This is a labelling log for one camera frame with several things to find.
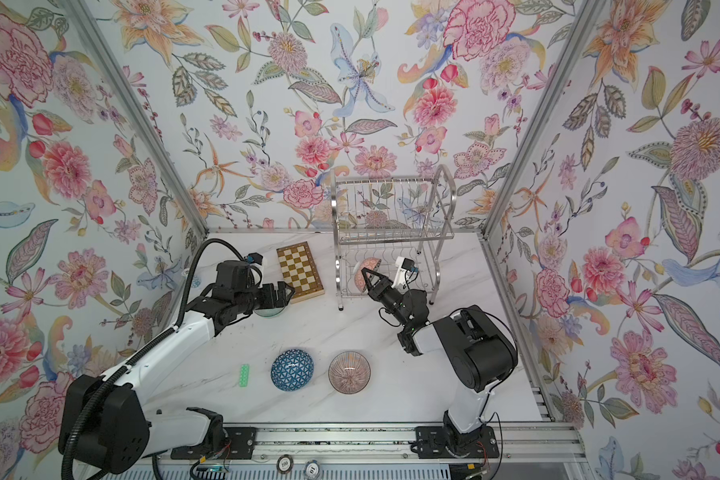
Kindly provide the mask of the pink striped bowl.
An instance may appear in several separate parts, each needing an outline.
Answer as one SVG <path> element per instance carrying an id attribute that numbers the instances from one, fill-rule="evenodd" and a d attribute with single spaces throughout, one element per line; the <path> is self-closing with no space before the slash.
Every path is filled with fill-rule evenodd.
<path id="1" fill-rule="evenodd" d="M 371 378 L 371 366 L 359 352 L 345 351 L 338 354 L 328 368 L 328 379 L 334 390 L 353 395 L 366 388 Z"/>

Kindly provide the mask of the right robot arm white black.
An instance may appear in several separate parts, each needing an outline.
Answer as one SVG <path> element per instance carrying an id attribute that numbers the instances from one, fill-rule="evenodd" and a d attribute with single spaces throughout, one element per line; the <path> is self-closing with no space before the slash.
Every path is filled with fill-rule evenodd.
<path id="1" fill-rule="evenodd" d="M 508 325 L 477 305 L 429 318 L 427 293 L 403 291 L 380 272 L 361 270 L 369 297 L 397 321 L 397 338 L 412 356 L 443 352 L 460 382 L 440 427 L 420 427 L 414 452 L 419 458 L 496 458 L 493 428 L 483 418 L 490 397 L 515 371 L 519 354 Z"/>

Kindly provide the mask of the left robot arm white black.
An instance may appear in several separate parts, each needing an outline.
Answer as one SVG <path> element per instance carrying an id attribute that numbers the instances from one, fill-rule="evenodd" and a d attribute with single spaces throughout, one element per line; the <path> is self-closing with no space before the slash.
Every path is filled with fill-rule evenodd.
<path id="1" fill-rule="evenodd" d="M 285 308 L 294 294 L 284 281 L 262 283 L 260 269 L 247 261 L 218 264 L 215 281 L 183 303 L 159 335 L 118 365 L 97 376 L 84 374 L 70 385 L 58 440 L 62 478 L 73 478 L 76 462 L 96 468 L 100 479 L 176 448 L 203 455 L 226 449 L 232 441 L 221 414 L 199 406 L 176 413 L 146 406 L 193 352 L 256 311 Z"/>

